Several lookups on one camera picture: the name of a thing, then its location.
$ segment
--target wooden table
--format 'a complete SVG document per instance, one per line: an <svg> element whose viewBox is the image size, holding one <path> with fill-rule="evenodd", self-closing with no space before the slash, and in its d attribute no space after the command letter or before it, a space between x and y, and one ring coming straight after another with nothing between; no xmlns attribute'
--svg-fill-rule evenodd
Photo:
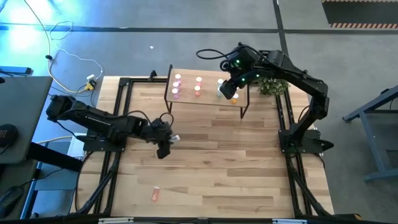
<svg viewBox="0 0 398 224"><path fill-rule="evenodd" d="M172 93L176 74L181 75L181 85L179 86L178 99L175 99L174 94ZM194 87L197 85L197 77L202 78L200 96L196 96L194 90ZM171 113L173 103L232 106L240 108L241 118L243 118L250 104L247 86L236 91L236 93L239 95L239 98L236 100L235 104L232 103L232 100L227 100L223 95L221 97L217 96L217 81L219 79L228 80L229 78L230 75L228 72L176 69L170 67L169 75L167 76L167 88L165 89L165 101L168 111Z"/></svg>
<svg viewBox="0 0 398 224"><path fill-rule="evenodd" d="M119 78L104 77L99 109L113 111ZM130 110L145 111L150 119L159 117L166 111L164 89L164 83L135 83ZM236 107L176 104L172 129L181 141L165 159L156 157L156 146L129 139L119 167L112 216L293 217L275 98L260 95L255 86L249 91L251 107L243 119ZM308 105L307 95L291 86L290 96L297 119ZM103 152L95 152L84 165L79 206L98 185L103 157ZM309 189L333 213L322 162L314 155L302 157ZM151 200L154 187L160 187L156 202ZM297 193L304 211L302 193Z"/></svg>

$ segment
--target wooden tabletop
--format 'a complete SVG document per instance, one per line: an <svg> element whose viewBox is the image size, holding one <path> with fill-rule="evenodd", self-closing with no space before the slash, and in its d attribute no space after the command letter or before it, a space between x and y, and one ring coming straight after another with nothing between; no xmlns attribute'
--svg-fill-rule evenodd
<svg viewBox="0 0 398 224"><path fill-rule="evenodd" d="M99 109L113 111L119 78L104 77ZM167 111L164 90L164 83L135 83L129 110L142 110L150 119L159 117ZM308 105L307 95L291 86L290 96L297 119ZM239 108L173 105L172 129L181 141L172 145L165 159L156 157L157 146L129 139L121 157L112 216L293 217L275 98L260 95L255 86L250 87L250 97L243 119ZM103 157L103 152L95 152L83 167L79 207L98 185ZM309 189L333 213L322 162L311 154L302 157ZM154 187L160 187L156 202L151 200ZM304 212L302 193L297 194Z"/></svg>
<svg viewBox="0 0 398 224"><path fill-rule="evenodd" d="M172 93L173 83L175 82L175 75L181 75L181 85L179 86L178 99L174 98ZM194 87L197 85L196 78L201 77L200 96L195 96ZM173 68L170 72L169 87L167 89L167 101L173 103L193 103L201 105L215 105L215 106L237 106L246 107L248 104L247 87L238 89L236 93L239 98L236 104L232 104L231 100L227 100L224 96L218 97L218 80L228 80L230 75L228 72L215 72L203 70L189 70Z"/></svg>

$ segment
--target concrete floor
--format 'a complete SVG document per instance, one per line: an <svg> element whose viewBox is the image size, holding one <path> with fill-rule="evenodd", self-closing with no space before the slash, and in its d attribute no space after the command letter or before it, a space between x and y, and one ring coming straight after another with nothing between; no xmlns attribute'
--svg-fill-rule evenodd
<svg viewBox="0 0 398 224"><path fill-rule="evenodd" d="M48 25L71 19L76 26L92 27L277 27L271 0L28 2ZM279 0L279 5L286 29L329 29L320 0ZM0 12L0 22L37 23L23 0L8 1ZM286 39L293 63L323 79L330 88L329 115L316 126L323 139L335 143L335 147L325 153L326 175L335 212L359 213L367 220L396 222L398 179L363 182L363 175L374 172L376 166L360 122L345 124L341 117L385 88L397 85L397 36L289 34ZM73 32L57 42L72 54L97 60L104 68L104 75L127 76L149 75L151 70L165 75L171 63L178 68L218 70L218 62L200 60L195 52L203 48L228 52L239 41L258 49L280 49L278 34L216 32ZM53 55L57 42L52 44ZM35 70L34 75L47 75L44 55L48 49L43 32L29 26L0 31L0 49L3 65L28 66ZM62 52L57 55L53 66L53 74L72 89L84 84L85 77L92 73L99 74L95 64L81 62ZM79 100L91 104L89 97L80 97ZM393 107L398 108L398 101ZM45 118L43 114L34 141L68 135ZM72 122L64 124L74 132L85 131ZM54 198L54 194L57 193L51 192L40 198ZM48 205L41 203L36 208L45 213L45 206ZM66 212L61 210L65 209L63 206L59 211L54 211L54 204L50 206L51 214Z"/></svg>

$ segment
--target gray metal stand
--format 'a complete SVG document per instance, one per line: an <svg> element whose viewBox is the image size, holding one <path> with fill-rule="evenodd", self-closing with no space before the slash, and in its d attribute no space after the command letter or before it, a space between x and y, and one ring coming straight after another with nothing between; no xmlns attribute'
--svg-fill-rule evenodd
<svg viewBox="0 0 398 224"><path fill-rule="evenodd" d="M365 182L398 176L398 169L392 168L387 155L388 151L397 150L398 111L377 110L397 97L398 85L382 92L369 103L343 117L347 123L355 118L361 118L371 152L376 161L378 172L365 175Z"/></svg>

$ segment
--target potted plant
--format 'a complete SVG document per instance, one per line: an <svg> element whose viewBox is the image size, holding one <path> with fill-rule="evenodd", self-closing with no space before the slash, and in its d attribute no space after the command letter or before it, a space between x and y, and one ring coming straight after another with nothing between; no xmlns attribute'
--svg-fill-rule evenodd
<svg viewBox="0 0 398 224"><path fill-rule="evenodd" d="M259 91L266 96L279 96L288 89L289 84L286 80L275 78L258 78Z"/></svg>

